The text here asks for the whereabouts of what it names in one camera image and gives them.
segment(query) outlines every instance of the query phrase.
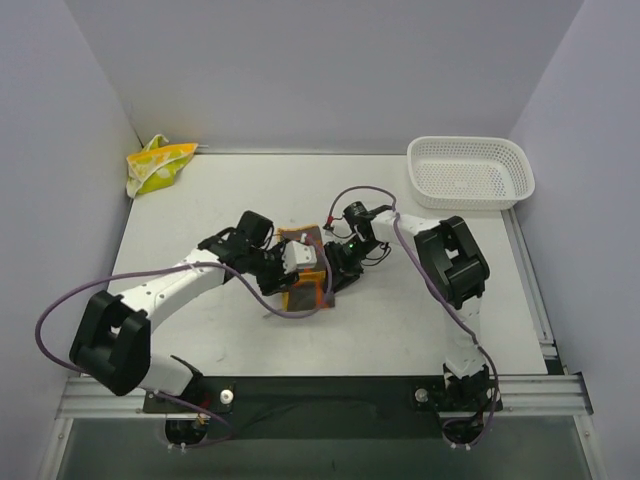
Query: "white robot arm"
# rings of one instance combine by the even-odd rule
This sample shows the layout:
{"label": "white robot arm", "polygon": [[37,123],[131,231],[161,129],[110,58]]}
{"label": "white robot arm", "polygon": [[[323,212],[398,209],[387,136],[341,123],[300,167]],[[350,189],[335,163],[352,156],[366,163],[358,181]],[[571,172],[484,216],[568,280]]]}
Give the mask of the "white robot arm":
{"label": "white robot arm", "polygon": [[[343,218],[353,236],[343,244],[325,245],[337,290],[359,278],[363,272],[360,261],[374,248],[381,244],[399,244],[394,230],[396,212],[389,206],[369,211],[361,202],[355,202],[344,210]],[[452,217],[436,221],[403,214],[398,226],[439,292],[456,309],[460,320],[480,338],[480,305],[489,267],[464,220]],[[331,219],[324,228],[332,230]],[[469,334],[451,321],[444,309],[442,312],[447,332],[445,378],[468,382],[482,376],[486,380],[488,369],[484,356]]]}
{"label": "white robot arm", "polygon": [[[333,292],[360,277],[360,261],[373,249],[398,243],[395,216],[391,207],[368,211],[361,202],[345,209],[344,219],[352,236],[345,243],[324,246]],[[404,239],[415,246],[422,267],[439,292],[479,335],[480,299],[489,268],[464,221],[452,217],[435,222],[402,215],[399,228]],[[270,220],[245,212],[237,227],[205,239],[183,258],[176,265],[182,270],[119,295],[98,292],[90,299],[76,333],[69,354],[72,362],[116,395],[126,395],[136,387],[182,395],[202,375],[180,358],[152,355],[152,333],[198,295],[233,278],[229,269],[255,275],[263,295],[283,292],[297,283],[298,270],[315,265],[315,250],[287,240],[268,247],[266,240],[272,231]],[[466,333],[451,321],[446,324],[445,379],[463,392],[463,397],[468,390],[465,385],[473,384],[470,395],[475,395],[475,385],[484,385],[489,378],[484,358]]]}
{"label": "white robot arm", "polygon": [[295,284],[298,271],[315,266],[314,247],[283,240],[269,248],[270,231],[270,220],[247,211],[236,228],[204,240],[175,265],[182,270],[119,295],[98,292],[87,304],[71,360],[116,395],[136,387],[181,395],[200,372],[175,356],[152,354],[151,335],[163,321],[233,278],[230,268],[255,275],[262,294],[273,295]]}

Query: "white enclosure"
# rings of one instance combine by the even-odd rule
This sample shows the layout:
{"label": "white enclosure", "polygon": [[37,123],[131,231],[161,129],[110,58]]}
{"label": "white enclosure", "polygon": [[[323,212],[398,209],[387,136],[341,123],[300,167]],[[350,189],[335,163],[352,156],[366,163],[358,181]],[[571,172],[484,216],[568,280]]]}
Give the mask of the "white enclosure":
{"label": "white enclosure", "polygon": [[[35,478],[66,380],[36,318],[112,270],[123,159],[156,133],[228,153],[518,143],[536,191],[516,211],[560,353],[584,373],[610,478],[640,477],[637,1],[5,3],[0,478]],[[45,329],[60,356],[85,300]]]}
{"label": "white enclosure", "polygon": [[[67,376],[36,349],[35,319],[111,271],[128,209],[122,157],[140,143],[67,7],[9,4],[0,16],[0,478],[13,480],[35,477]],[[45,329],[59,355],[82,303]]]}
{"label": "white enclosure", "polygon": [[506,137],[580,0],[67,0],[144,141],[401,153]]}

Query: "purple cable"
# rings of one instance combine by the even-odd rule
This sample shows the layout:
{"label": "purple cable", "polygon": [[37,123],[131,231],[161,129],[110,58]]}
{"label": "purple cable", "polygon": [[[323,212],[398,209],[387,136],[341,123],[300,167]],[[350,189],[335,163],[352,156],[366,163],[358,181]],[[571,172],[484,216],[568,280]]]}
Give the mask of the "purple cable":
{"label": "purple cable", "polygon": [[[396,218],[395,218],[395,220],[393,222],[393,230],[394,230],[396,236],[398,237],[398,241],[400,242],[400,245],[402,245],[402,248],[404,249],[406,254],[409,256],[409,259],[411,260],[413,265],[418,270],[418,273],[420,273],[420,276],[422,276],[422,278],[424,279],[424,281],[425,281],[425,283],[427,285],[427,289],[429,290],[429,293],[442,305],[442,307],[449,314],[449,316],[453,319],[453,321],[456,322],[456,324],[465,333],[467,333],[471,337],[471,340],[473,341],[474,345],[476,345],[476,347],[478,348],[478,351],[487,359],[487,362],[489,363],[489,365],[491,367],[491,370],[493,371],[493,376],[494,376],[494,379],[495,379],[495,386],[494,386],[494,389],[493,389],[493,394],[491,396],[491,406],[489,408],[489,415],[487,417],[487,421],[486,421],[482,431],[480,432],[480,434],[476,438],[474,438],[471,442],[469,442],[469,444],[468,444],[469,447],[475,446],[486,435],[486,432],[489,430],[489,428],[491,427],[491,424],[493,423],[493,417],[494,417],[494,414],[495,414],[496,406],[497,406],[497,403],[498,403],[498,395],[499,395],[499,392],[500,392],[500,390],[499,390],[498,369],[496,368],[496,365],[493,362],[493,359],[489,356],[489,354],[484,349],[484,347],[482,347],[480,345],[480,342],[478,341],[478,337],[477,337],[476,333],[473,330],[471,330],[469,327],[467,327],[462,320],[460,320],[460,317],[458,317],[458,314],[456,313],[454,308],[442,296],[442,294],[440,293],[440,291],[438,290],[436,285],[433,283],[431,278],[429,278],[429,275],[427,275],[427,272],[425,272],[424,268],[422,268],[422,265],[420,264],[420,261],[416,258],[414,253],[411,251],[411,248],[409,247],[409,245],[407,245],[407,242],[404,240],[404,238],[402,236],[402,233],[400,232],[400,228],[398,226],[398,222],[400,221],[400,214],[396,210],[396,202],[397,202],[397,200],[396,200],[396,197],[395,197],[395,195],[393,193],[389,192],[388,190],[385,190],[384,188],[375,187],[373,185],[358,185],[358,186],[355,186],[355,187],[349,187],[349,188],[343,190],[342,192],[340,192],[338,194],[338,196],[333,200],[333,203],[331,204],[331,207],[329,208],[328,217],[332,218],[333,209],[335,208],[336,204],[338,203],[338,200],[340,200],[340,198],[345,193],[351,192],[352,190],[361,190],[361,189],[364,189],[364,190],[375,190],[377,192],[385,193],[386,195],[391,197],[391,199],[392,199],[391,209],[396,213]],[[457,419],[457,418],[456,419],[449,419],[449,420],[445,421],[442,424],[442,426],[444,428],[447,425],[450,425],[452,423],[459,422],[459,421],[461,421],[461,419]],[[462,446],[466,447],[466,445],[460,445],[460,444],[457,444],[455,442],[452,442],[449,438],[447,438],[447,436],[444,433],[443,433],[443,437],[447,441],[449,441],[452,444],[454,444],[454,446],[456,446],[456,447],[462,447]]]}
{"label": "purple cable", "polygon": [[185,408],[188,408],[189,410],[193,410],[202,415],[206,415],[207,417],[211,417],[216,422],[222,424],[229,430],[229,433],[224,437],[212,438],[210,440],[203,440],[200,443],[195,443],[193,445],[184,445],[185,449],[210,447],[211,445],[215,445],[217,443],[226,442],[227,440],[230,440],[231,437],[233,436],[233,434],[231,433],[233,432],[233,427],[231,426],[231,424],[227,422],[224,418],[220,417],[219,415],[216,415],[215,413],[210,412],[206,408],[200,407],[193,403],[185,402],[181,398],[174,397],[173,395],[169,395],[167,393],[163,393],[163,392],[152,392],[152,393],[158,398],[164,398],[165,400],[168,400],[171,403],[175,403],[176,405],[180,405],[181,407],[185,407]]}
{"label": "purple cable", "polygon": [[[139,278],[139,277],[150,277],[153,275],[166,275],[168,273],[175,273],[175,272],[181,272],[183,270],[190,270],[193,267],[212,267],[212,268],[221,268],[222,270],[225,270],[226,272],[229,272],[231,275],[233,275],[234,277],[236,277],[238,280],[240,280],[240,282],[242,282],[242,284],[247,287],[247,289],[249,290],[249,293],[251,293],[251,295],[253,295],[253,297],[258,301],[258,303],[260,303],[260,305],[262,305],[264,308],[266,308],[269,312],[273,313],[274,315],[278,315],[279,317],[283,317],[283,318],[292,318],[292,319],[296,319],[296,318],[305,318],[305,317],[309,317],[313,314],[315,314],[316,312],[318,312],[318,310],[320,310],[322,308],[322,305],[324,305],[324,303],[326,303],[331,295],[331,289],[333,288],[333,274],[331,272],[331,267],[329,266],[329,260],[327,259],[325,253],[324,253],[324,249],[322,247],[320,247],[318,244],[316,244],[316,242],[313,240],[313,238],[311,238],[311,236],[307,236],[308,238],[308,243],[307,244],[311,244],[313,245],[313,247],[315,248],[316,252],[322,257],[322,259],[324,260],[324,263],[327,267],[327,289],[326,291],[323,293],[322,295],[322,302],[320,303],[319,306],[317,306],[315,309],[307,311],[307,312],[283,312],[280,310],[276,310],[275,308],[273,308],[271,305],[269,305],[267,302],[265,302],[262,297],[260,296],[260,294],[251,286],[251,284],[242,276],[242,274],[240,274],[239,272],[237,272],[236,270],[234,270],[233,268],[227,266],[227,265],[223,265],[221,263],[214,263],[214,262],[197,262],[197,263],[190,263],[190,264],[185,264],[185,265],[179,265],[177,267],[171,267],[171,268],[162,268],[159,270],[146,270],[146,271],[140,271],[140,272],[129,272],[129,273],[119,273],[117,275],[110,275],[108,277],[105,278],[101,278],[98,280],[93,280],[91,282],[87,282],[83,285],[80,285],[79,287],[74,288],[73,290],[65,293],[64,295],[62,295],[60,298],[58,298],[57,300],[55,300],[51,305],[49,305],[44,312],[42,312],[42,314],[40,315],[40,317],[38,318],[38,321],[36,322],[36,328],[35,328],[35,338],[36,338],[36,344],[38,345],[38,348],[40,349],[40,351],[42,352],[42,354],[47,357],[49,360],[51,360],[53,363],[60,365],[61,367],[67,368],[69,370],[72,370],[74,372],[79,372],[79,373],[85,373],[84,370],[82,370],[81,368],[78,368],[76,365],[66,362],[64,360],[62,360],[61,358],[56,357],[53,353],[51,353],[51,351],[45,346],[44,342],[42,341],[42,326],[44,325],[44,321],[47,319],[47,317],[51,314],[51,312],[53,312],[53,310],[55,310],[58,306],[60,306],[63,302],[65,302],[66,300],[68,300],[69,298],[73,297],[74,295],[77,295],[80,292],[83,292],[85,290],[88,290],[91,287],[95,287],[97,285],[102,285],[104,283],[107,282],[112,282],[115,280],[124,280],[126,278]],[[231,425],[229,425],[229,423],[224,420],[222,417],[202,408],[199,407],[198,405],[194,405],[192,403],[186,402],[182,399],[179,399],[177,397],[174,397],[173,395],[169,395],[167,393],[163,393],[163,392],[152,392],[155,395],[161,397],[161,398],[165,398],[167,400],[169,400],[170,402],[173,402],[177,405],[181,405],[183,407],[189,408],[195,412],[198,413],[202,413],[203,415],[207,415],[208,417],[213,418],[214,420],[216,420],[218,423],[221,423],[222,425],[231,428]],[[219,438],[219,439],[214,439],[211,441],[206,442],[205,445],[200,445],[199,446],[207,446],[207,445],[213,445],[214,443],[219,443],[221,441],[224,440],[228,440],[228,438],[230,438],[230,435]]]}
{"label": "purple cable", "polygon": [[[458,314],[456,313],[454,308],[445,300],[445,298],[442,296],[442,294],[440,293],[438,288],[435,286],[435,284],[433,283],[431,278],[429,278],[429,275],[427,275],[427,272],[425,272],[424,268],[422,268],[422,265],[420,264],[420,261],[413,254],[413,252],[409,248],[409,245],[407,245],[407,242],[402,237],[402,233],[400,232],[400,227],[398,226],[399,222],[400,222],[400,214],[398,212],[396,212],[396,218],[393,221],[393,230],[396,233],[396,236],[398,237],[398,241],[400,242],[400,245],[402,245],[402,248],[404,249],[404,251],[409,256],[409,259],[411,260],[411,263],[413,263],[413,265],[416,267],[416,269],[420,273],[420,276],[424,279],[425,283],[427,284],[427,289],[429,290],[429,293],[431,293],[431,295],[444,307],[444,309],[449,314],[449,316],[452,318],[452,320],[454,322],[456,322],[456,324],[463,331],[465,331],[467,334],[469,334],[469,336],[471,337],[471,340],[473,341],[474,345],[476,345],[476,347],[478,348],[478,351],[487,359],[487,362],[489,362],[489,365],[491,366],[491,370],[493,371],[493,376],[494,376],[494,379],[495,379],[495,387],[493,389],[493,394],[491,396],[491,406],[489,407],[489,415],[487,417],[487,421],[485,422],[484,427],[482,428],[482,431],[480,432],[480,434],[478,434],[478,436],[476,438],[474,438],[471,442],[469,442],[468,445],[470,447],[473,447],[473,446],[477,445],[480,440],[482,440],[482,438],[486,435],[487,431],[491,427],[491,424],[493,423],[493,416],[494,416],[495,411],[496,411],[496,406],[497,406],[497,403],[498,403],[498,394],[499,394],[498,393],[499,392],[498,370],[496,368],[495,363],[493,362],[493,359],[489,356],[489,354],[484,349],[484,347],[482,347],[480,345],[480,343],[478,341],[478,337],[475,334],[475,332],[473,330],[471,330],[469,327],[467,327],[462,322],[462,320],[460,320],[460,317],[458,317]],[[450,419],[450,420],[445,421],[442,424],[442,426],[444,428],[447,425],[450,425],[450,424],[458,422],[458,421],[460,421],[460,419]],[[444,433],[443,433],[443,436],[445,437],[446,440],[451,441],[449,438],[446,437],[446,435],[444,435]],[[466,445],[457,444],[455,442],[451,442],[451,443],[453,443],[456,447],[466,446]]]}

